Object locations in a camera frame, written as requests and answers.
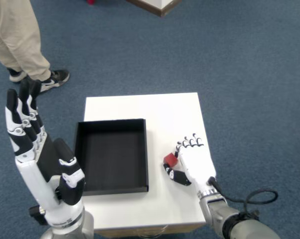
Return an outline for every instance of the white table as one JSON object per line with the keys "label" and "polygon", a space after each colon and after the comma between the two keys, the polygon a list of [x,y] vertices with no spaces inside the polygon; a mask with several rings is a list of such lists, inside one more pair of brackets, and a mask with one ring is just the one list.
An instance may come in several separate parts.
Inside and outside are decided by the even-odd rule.
{"label": "white table", "polygon": [[147,125],[149,191],[83,197],[95,232],[130,236],[160,233],[163,227],[166,233],[188,232],[204,225],[194,187],[173,182],[162,166],[185,135],[196,132],[208,145],[197,93],[86,99],[84,121],[139,118]]}

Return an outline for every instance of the robotic finger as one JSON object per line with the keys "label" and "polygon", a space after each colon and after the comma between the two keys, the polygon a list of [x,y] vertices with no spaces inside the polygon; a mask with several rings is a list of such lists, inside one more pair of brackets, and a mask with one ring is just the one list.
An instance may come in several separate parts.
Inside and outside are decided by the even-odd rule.
{"label": "robotic finger", "polygon": [[19,103],[16,91],[9,89],[7,92],[7,103],[5,107],[6,127],[16,159],[19,162],[27,162],[34,160],[35,158],[35,148],[31,140],[34,140],[34,135],[31,130],[27,130],[29,136],[26,134],[23,122],[18,113],[18,111],[21,111],[20,108],[21,104]]}

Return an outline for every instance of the red cube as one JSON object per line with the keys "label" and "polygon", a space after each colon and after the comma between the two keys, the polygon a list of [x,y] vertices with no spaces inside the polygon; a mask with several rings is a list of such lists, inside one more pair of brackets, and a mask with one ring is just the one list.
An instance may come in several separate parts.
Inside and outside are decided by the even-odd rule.
{"label": "red cube", "polygon": [[163,163],[166,163],[170,168],[173,168],[178,163],[178,159],[173,155],[173,153],[170,153],[163,158]]}

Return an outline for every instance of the sneaker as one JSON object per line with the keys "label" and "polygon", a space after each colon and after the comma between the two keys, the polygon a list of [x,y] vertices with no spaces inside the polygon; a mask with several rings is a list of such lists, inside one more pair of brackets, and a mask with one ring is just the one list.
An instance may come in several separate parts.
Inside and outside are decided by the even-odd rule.
{"label": "sneaker", "polygon": [[48,91],[53,87],[60,87],[69,79],[69,72],[66,70],[52,71],[50,77],[41,82],[40,92]]}
{"label": "sneaker", "polygon": [[20,81],[22,81],[22,79],[24,79],[27,76],[26,72],[24,72],[24,71],[17,72],[15,70],[13,70],[12,68],[7,68],[7,69],[10,74],[9,80],[12,82],[15,82],[15,83],[20,82]]}

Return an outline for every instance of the black box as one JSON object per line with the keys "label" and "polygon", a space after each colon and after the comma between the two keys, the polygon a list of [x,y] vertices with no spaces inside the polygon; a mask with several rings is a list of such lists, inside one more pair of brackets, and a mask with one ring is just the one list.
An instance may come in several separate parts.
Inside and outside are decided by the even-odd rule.
{"label": "black box", "polygon": [[83,195],[149,190],[145,119],[79,122],[74,151],[85,173]]}

